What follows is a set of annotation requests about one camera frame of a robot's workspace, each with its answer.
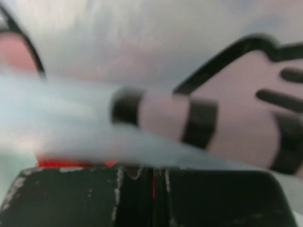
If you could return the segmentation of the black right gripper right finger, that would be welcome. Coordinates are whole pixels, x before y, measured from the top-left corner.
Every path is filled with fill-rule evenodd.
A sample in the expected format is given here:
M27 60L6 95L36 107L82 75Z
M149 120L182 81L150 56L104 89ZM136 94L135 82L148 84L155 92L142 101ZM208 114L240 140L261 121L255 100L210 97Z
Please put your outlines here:
M295 227L276 178L263 171L160 170L157 227Z

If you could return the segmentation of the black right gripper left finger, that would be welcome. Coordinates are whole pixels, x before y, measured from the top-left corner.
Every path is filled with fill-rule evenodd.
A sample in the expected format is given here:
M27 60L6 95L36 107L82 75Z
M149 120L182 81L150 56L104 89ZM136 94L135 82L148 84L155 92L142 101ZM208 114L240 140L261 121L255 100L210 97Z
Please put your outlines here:
M149 227L152 176L125 167L28 168L0 208L3 227Z

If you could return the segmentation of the red fake cherry bunch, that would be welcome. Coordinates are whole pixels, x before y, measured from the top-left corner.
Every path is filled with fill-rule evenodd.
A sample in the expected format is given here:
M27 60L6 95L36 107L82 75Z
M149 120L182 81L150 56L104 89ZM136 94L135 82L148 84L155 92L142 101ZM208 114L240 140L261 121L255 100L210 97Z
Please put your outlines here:
M57 159L47 157L36 157L37 166L39 167L93 167L105 165L112 167L118 161L117 160L103 160L97 163L91 163L87 161L71 160L71 159Z

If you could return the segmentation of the light blue printed plastic bag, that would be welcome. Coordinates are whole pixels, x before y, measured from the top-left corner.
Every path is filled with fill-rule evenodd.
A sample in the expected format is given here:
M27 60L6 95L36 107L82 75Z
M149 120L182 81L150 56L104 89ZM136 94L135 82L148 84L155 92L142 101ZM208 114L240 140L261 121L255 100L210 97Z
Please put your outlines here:
M28 35L46 79L0 56L0 153L30 156L58 148L92 149L109 157L116 140L133 153L175 148L151 136L114 129L108 105L121 87L171 91L199 64L231 44L244 55L229 63L194 97L238 103L254 114L254 90L300 95L303 87L278 76L303 60L300 0L3 0L8 21Z

